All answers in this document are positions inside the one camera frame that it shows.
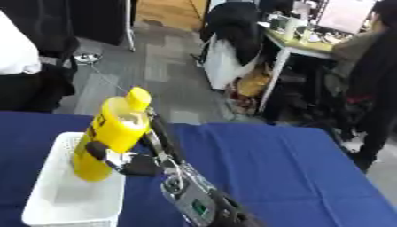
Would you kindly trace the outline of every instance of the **plastic basket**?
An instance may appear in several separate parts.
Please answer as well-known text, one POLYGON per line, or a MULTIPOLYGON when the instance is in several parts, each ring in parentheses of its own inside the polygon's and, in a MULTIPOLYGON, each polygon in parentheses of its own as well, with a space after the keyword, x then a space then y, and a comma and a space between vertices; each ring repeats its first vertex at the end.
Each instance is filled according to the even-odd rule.
POLYGON ((115 227, 124 197, 125 176, 86 182, 73 172, 71 157, 82 133, 60 134, 44 163, 22 214, 24 224, 54 227, 115 227))

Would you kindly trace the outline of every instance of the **blue tablecloth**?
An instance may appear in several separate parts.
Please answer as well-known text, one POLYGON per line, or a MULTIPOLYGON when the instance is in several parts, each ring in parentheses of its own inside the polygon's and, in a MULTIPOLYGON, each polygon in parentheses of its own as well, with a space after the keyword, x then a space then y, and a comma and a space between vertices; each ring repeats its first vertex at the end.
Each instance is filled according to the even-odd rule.
MULTIPOLYGON (((0 113, 0 226, 21 212, 59 133, 88 116, 0 113)), ((269 227, 394 227, 397 215, 353 163, 317 129, 264 124, 174 126, 197 170, 269 227)), ((160 192, 160 177, 126 184, 119 226, 186 226, 160 192)))

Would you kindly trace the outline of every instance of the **floor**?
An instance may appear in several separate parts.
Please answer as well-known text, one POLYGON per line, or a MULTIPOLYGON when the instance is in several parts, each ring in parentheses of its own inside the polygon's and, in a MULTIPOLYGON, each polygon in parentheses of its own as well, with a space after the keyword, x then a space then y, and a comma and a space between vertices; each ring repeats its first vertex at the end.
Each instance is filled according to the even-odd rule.
POLYGON ((135 31, 134 53, 125 43, 118 47, 82 40, 79 52, 103 58, 94 68, 80 67, 74 78, 77 94, 64 98, 58 113, 93 115, 107 98, 140 86, 150 91, 152 106, 169 122, 261 122, 236 116, 224 105, 223 95, 210 89, 203 69, 190 56, 200 52, 197 34, 153 21, 137 22, 135 31))
POLYGON ((201 20, 191 0, 140 0, 136 18, 161 21, 164 26, 185 31, 201 28, 201 20))

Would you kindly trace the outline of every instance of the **gray carpet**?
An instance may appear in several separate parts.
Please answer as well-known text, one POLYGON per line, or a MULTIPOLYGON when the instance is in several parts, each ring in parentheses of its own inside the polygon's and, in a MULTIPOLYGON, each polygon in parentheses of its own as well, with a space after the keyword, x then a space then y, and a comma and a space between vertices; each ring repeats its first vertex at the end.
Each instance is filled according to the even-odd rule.
POLYGON ((190 56, 200 52, 197 34, 151 22, 137 23, 135 32, 134 53, 125 43, 112 46, 81 40, 78 52, 100 53, 103 58, 96 69, 79 68, 74 78, 77 93, 64 98, 57 113, 93 115, 107 98, 140 86, 150 91, 152 106, 170 122, 259 121, 236 118, 224 105, 223 95, 210 89, 203 69, 190 56))

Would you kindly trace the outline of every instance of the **yellow bottle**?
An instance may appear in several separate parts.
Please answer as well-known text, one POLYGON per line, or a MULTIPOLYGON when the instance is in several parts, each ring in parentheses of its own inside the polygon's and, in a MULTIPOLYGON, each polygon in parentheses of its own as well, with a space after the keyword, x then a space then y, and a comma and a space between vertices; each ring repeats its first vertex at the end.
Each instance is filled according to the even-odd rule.
POLYGON ((133 88, 126 97, 107 99, 102 105, 101 113, 95 116, 74 150, 74 173, 86 181, 106 179, 112 170, 92 157, 85 145, 95 140, 115 152, 126 152, 149 129, 149 118, 145 110, 151 102, 151 95, 138 87, 133 88))

